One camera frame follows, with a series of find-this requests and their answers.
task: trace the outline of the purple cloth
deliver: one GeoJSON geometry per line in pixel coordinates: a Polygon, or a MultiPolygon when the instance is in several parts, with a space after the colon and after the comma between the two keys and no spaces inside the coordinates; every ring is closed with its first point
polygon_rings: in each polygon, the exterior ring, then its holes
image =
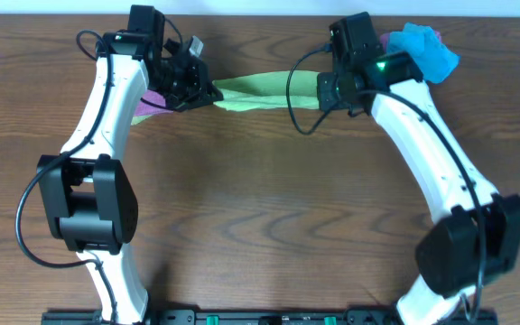
{"type": "MultiPolygon", "coordinates": [[[[162,95],[158,94],[155,91],[148,90],[144,94],[144,99],[159,106],[166,106],[166,100],[162,97],[162,95]]],[[[134,116],[156,115],[171,112],[171,110],[153,107],[148,104],[145,104],[144,102],[140,102],[135,108],[134,116]]]]}
{"type": "MultiPolygon", "coordinates": [[[[441,32],[434,31],[434,34],[437,36],[440,42],[442,42],[441,32]]],[[[390,40],[390,32],[385,32],[380,35],[380,42],[383,44],[383,50],[386,51],[386,45],[388,44],[388,40],[390,40]]]]}

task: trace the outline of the green cloth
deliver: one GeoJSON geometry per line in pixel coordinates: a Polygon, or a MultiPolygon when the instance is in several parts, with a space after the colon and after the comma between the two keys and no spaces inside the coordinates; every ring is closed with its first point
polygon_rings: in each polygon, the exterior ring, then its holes
{"type": "MultiPolygon", "coordinates": [[[[213,83],[224,95],[224,100],[215,102],[217,107],[228,111],[244,112],[250,109],[287,107],[286,80],[289,71],[258,73],[232,79],[215,80],[213,83]]],[[[316,77],[318,72],[295,71],[290,83],[292,107],[318,109],[316,77]]],[[[132,125],[143,122],[150,116],[134,116],[132,125]]]]}

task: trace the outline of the wooden table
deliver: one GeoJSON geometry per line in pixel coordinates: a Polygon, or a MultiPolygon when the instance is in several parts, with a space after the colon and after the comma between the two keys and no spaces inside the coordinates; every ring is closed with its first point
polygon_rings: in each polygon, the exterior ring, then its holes
{"type": "MultiPolygon", "coordinates": [[[[173,17],[205,43],[214,79],[288,70],[328,40],[335,17],[173,17]]],[[[126,26],[125,15],[0,15],[0,323],[37,323],[48,309],[94,309],[88,271],[55,271],[25,258],[14,212],[43,153],[55,154],[79,121],[94,64],[76,32],[126,26]]],[[[462,58],[434,100],[479,169],[520,194],[520,19],[375,18],[378,33],[428,24],[462,58]]],[[[319,55],[302,69],[328,71],[319,55]]],[[[307,125],[318,112],[302,112],[307,125]]],[[[299,135],[284,109],[228,113],[204,107],[133,126],[125,170],[140,206],[139,273],[153,297],[203,309],[343,309],[388,304],[417,268],[431,228],[412,174],[369,117],[332,114],[299,135]]],[[[27,243],[72,261],[51,239],[37,190],[24,216],[27,243]]],[[[503,324],[520,324],[520,256],[485,290],[503,324]]]]}

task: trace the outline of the white wall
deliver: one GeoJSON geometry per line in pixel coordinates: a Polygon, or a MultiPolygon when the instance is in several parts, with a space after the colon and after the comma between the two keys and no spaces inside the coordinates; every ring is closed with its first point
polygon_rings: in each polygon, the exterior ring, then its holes
{"type": "Polygon", "coordinates": [[[131,4],[165,14],[465,15],[520,17],[520,0],[0,0],[1,14],[127,14],[131,4]]]}

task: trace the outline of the crumpled blue cloth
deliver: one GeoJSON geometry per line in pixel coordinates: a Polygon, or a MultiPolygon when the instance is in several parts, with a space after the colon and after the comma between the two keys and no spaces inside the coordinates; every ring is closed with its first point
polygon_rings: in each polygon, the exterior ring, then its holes
{"type": "Polygon", "coordinates": [[[429,26],[406,23],[402,32],[391,32],[386,53],[396,51],[407,51],[432,83],[443,82],[459,65],[459,55],[447,49],[429,26]]]}

